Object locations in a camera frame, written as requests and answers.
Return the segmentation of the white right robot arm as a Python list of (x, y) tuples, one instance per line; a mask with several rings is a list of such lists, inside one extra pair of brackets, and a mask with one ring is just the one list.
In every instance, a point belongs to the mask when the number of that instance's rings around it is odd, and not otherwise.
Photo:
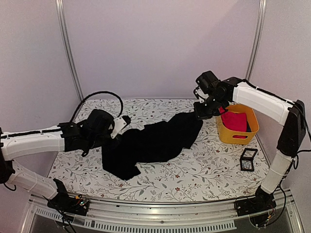
[(310, 134), (304, 102), (280, 97), (247, 79), (230, 77), (220, 80), (212, 71), (203, 72), (195, 82), (193, 93), (198, 100), (194, 103), (197, 118), (220, 117), (230, 105), (240, 104), (278, 125), (275, 155), (251, 202), (253, 210), (261, 212), (270, 204), (276, 188), (290, 172), (294, 158), (302, 152), (300, 148), (305, 136)]

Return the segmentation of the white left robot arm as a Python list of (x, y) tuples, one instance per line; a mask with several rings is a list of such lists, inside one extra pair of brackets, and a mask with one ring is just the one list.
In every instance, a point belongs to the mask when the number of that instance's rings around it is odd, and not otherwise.
[(104, 110), (94, 109), (86, 120), (60, 123), (42, 130), (21, 133), (0, 133), (0, 182), (13, 184), (41, 195), (62, 211), (72, 207), (72, 200), (59, 180), (45, 178), (25, 168), (16, 158), (45, 152), (80, 150), (82, 157), (94, 148), (109, 147), (117, 141), (120, 131), (131, 119), (113, 117)]

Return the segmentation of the black t-shirt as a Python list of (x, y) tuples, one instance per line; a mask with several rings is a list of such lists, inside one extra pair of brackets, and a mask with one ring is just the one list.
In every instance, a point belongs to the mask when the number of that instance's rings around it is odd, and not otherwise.
[(129, 129), (111, 150), (102, 150), (103, 170), (127, 181), (141, 172), (137, 163), (167, 162), (190, 149), (203, 126), (195, 112), (179, 113), (169, 121)]

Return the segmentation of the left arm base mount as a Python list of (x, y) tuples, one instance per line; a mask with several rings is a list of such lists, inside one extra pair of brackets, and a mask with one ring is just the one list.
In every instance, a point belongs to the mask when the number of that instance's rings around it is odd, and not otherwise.
[(57, 194), (48, 200), (47, 206), (60, 212), (86, 216), (90, 204), (89, 199), (82, 195), (71, 197), (60, 180), (53, 179), (53, 181), (56, 183)]

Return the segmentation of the black brooch display box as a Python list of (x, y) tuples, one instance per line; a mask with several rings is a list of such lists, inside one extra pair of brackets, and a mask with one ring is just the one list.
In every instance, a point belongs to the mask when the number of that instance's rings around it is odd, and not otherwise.
[(252, 162), (252, 170), (248, 171), (248, 172), (253, 172), (254, 169), (254, 158), (255, 155), (258, 153), (258, 149), (254, 149), (254, 148), (245, 148), (240, 156), (240, 169), (241, 171), (246, 171), (246, 170), (242, 170), (242, 160), (249, 160)]

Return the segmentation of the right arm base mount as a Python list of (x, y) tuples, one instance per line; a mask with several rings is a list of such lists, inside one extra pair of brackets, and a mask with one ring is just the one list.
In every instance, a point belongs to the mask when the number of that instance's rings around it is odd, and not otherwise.
[(238, 216), (245, 216), (274, 209), (276, 202), (274, 194), (267, 194), (258, 190), (252, 198), (245, 197), (234, 202), (234, 208)]

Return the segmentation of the sparkling brooch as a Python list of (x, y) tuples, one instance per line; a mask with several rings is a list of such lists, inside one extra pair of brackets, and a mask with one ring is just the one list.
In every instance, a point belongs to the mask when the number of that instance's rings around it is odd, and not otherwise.
[(252, 170), (252, 162), (249, 160), (242, 160), (242, 170)]

